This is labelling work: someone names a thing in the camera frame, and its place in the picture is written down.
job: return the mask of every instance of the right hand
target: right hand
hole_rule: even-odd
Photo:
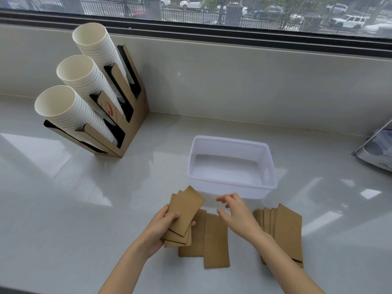
[[[251,242],[252,237],[258,232],[262,232],[256,219],[252,216],[245,202],[242,201],[237,193],[222,195],[215,200],[226,203],[226,208],[230,207],[231,216],[222,209],[218,209],[217,211],[219,216],[235,234]]]

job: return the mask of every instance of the window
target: window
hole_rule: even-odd
[[[312,32],[366,38],[392,39],[392,30],[374,30],[373,25],[392,18],[392,0],[0,0],[0,8],[84,14],[106,18],[158,19],[162,21],[231,26],[259,30]],[[228,10],[240,6],[239,10]],[[364,23],[347,30],[342,19]]]

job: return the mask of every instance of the white paper cup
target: white paper cup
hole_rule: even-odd
[[[82,24],[73,31],[72,38],[79,47],[80,51],[91,57],[104,74],[106,74],[104,66],[116,63],[120,68],[122,75],[127,80],[127,73],[120,56],[118,55],[116,46],[103,25],[98,23]],[[119,101],[124,102],[120,92],[113,84],[111,78],[106,77],[106,79],[110,86],[114,89]]]
[[[56,73],[67,86],[75,89],[91,108],[109,123],[114,125],[107,114],[91,99],[90,94],[103,90],[120,113],[124,115],[115,92],[92,58],[84,55],[66,58],[57,66]]]
[[[101,149],[75,131],[83,128],[88,123],[111,143],[117,145],[116,138],[105,125],[104,120],[92,110],[74,89],[68,86],[58,85],[43,91],[36,99],[34,107],[38,114],[44,116],[52,124],[77,140]]]

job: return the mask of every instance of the white plastic container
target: white plastic container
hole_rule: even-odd
[[[214,195],[261,199],[277,188],[269,147],[261,142],[198,135],[187,174],[195,190]]]

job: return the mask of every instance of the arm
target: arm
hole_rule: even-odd
[[[218,209],[219,216],[230,229],[250,242],[263,256],[272,274],[285,294],[325,294],[325,292],[298,267],[277,245],[271,235],[265,233],[237,193],[216,199],[230,207],[231,216]]]
[[[152,218],[142,234],[122,255],[98,294],[131,294],[133,292],[145,262],[163,246],[164,242],[160,238],[168,230],[171,222],[179,217],[178,212],[166,215],[168,210],[169,204]]]

